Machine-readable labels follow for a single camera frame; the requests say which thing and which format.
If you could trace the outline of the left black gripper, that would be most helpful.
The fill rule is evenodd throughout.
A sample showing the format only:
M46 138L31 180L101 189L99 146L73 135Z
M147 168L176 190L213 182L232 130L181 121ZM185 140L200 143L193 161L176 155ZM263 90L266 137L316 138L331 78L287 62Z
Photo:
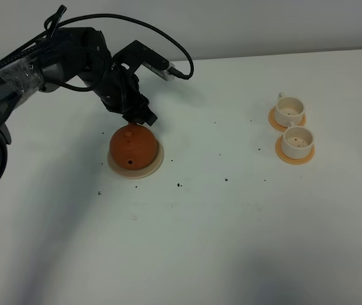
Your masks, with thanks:
M152 126L158 118L124 68L112 64L109 59L87 57L85 85L92 87L109 112L122 114L128 123Z

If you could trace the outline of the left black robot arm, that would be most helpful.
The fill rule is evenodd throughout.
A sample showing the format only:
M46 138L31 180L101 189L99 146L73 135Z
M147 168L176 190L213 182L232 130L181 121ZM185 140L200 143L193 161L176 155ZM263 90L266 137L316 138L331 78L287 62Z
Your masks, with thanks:
M151 50L134 41L111 55L104 35L91 27L63 28L37 39L0 68L0 179L6 169L11 135L6 121L11 113L36 92L65 88L94 92L109 112L130 124L157 120L149 100L140 93L135 71Z

